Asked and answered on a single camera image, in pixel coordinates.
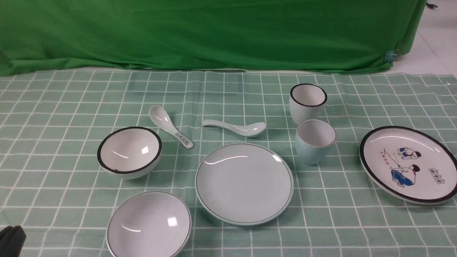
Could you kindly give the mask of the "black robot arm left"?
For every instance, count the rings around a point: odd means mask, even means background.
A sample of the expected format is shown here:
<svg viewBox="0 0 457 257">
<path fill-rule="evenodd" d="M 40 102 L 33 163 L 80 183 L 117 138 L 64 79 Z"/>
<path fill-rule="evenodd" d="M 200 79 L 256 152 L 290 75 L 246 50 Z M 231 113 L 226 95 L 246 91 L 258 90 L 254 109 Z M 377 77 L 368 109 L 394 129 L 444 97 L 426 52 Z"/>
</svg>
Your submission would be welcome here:
<svg viewBox="0 0 457 257">
<path fill-rule="evenodd" d="M 0 233 L 0 256 L 19 257 L 26 240 L 21 226 L 7 226 Z"/>
</svg>

